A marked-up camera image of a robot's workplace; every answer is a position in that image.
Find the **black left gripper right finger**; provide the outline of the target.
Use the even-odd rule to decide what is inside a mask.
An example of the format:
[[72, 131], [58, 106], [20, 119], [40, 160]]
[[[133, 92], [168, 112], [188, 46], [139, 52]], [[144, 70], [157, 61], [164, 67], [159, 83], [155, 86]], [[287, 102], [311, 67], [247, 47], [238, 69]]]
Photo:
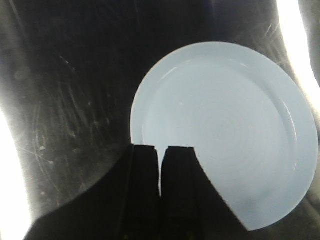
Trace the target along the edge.
[[164, 240], [203, 240], [196, 191], [199, 161], [192, 147], [169, 146], [161, 166], [161, 231]]

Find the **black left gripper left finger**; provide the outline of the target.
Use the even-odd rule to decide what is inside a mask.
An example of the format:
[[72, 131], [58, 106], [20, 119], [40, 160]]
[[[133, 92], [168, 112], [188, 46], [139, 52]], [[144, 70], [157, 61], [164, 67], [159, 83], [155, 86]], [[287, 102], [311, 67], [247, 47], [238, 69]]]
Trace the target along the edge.
[[156, 240], [159, 236], [159, 160], [151, 145], [131, 145], [124, 209], [118, 240]]

